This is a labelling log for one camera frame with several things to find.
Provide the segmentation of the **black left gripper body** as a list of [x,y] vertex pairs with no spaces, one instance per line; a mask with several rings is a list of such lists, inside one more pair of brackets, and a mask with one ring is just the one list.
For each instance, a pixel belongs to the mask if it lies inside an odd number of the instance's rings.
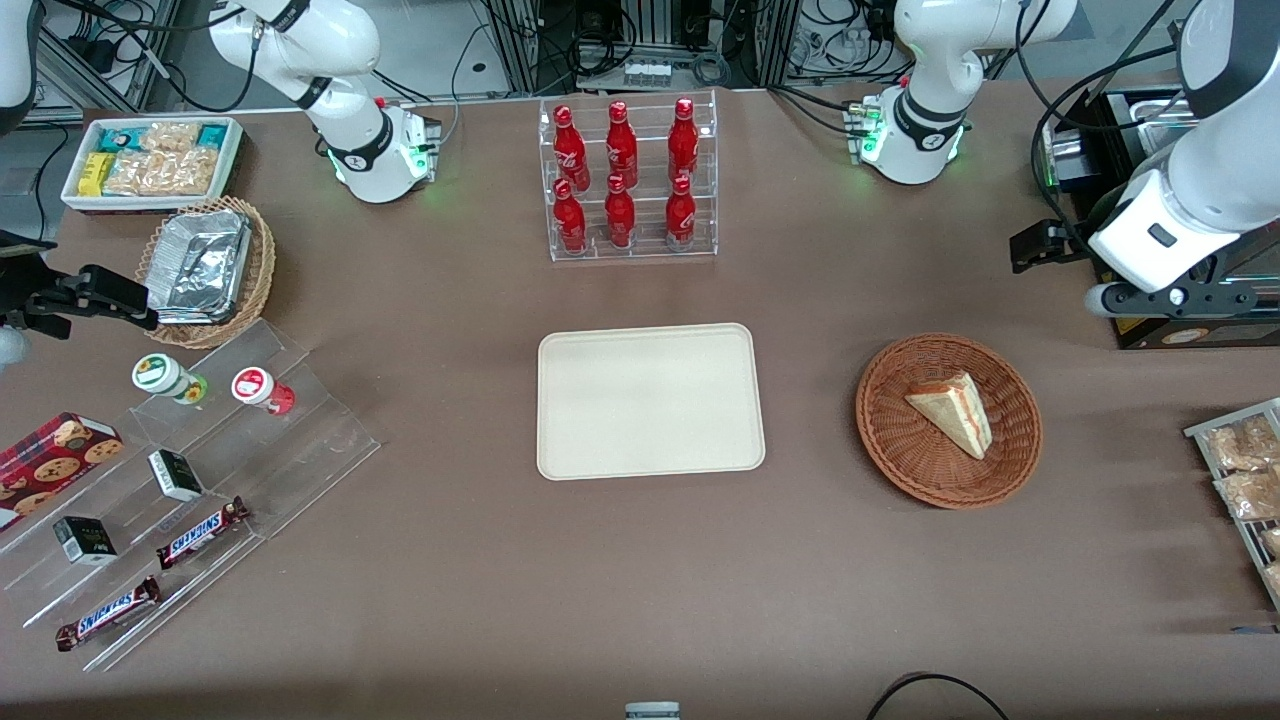
[[1073,223],[1041,222],[1038,240],[1037,266],[1062,265],[1092,259],[1087,243],[1078,236]]

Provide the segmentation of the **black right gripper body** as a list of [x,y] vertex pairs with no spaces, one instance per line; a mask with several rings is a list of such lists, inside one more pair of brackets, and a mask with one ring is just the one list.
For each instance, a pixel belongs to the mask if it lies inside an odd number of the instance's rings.
[[14,281],[1,284],[1,325],[17,331],[33,331],[45,336],[69,336],[72,320],[81,310],[73,296],[52,286],[52,297],[46,297],[40,290]]

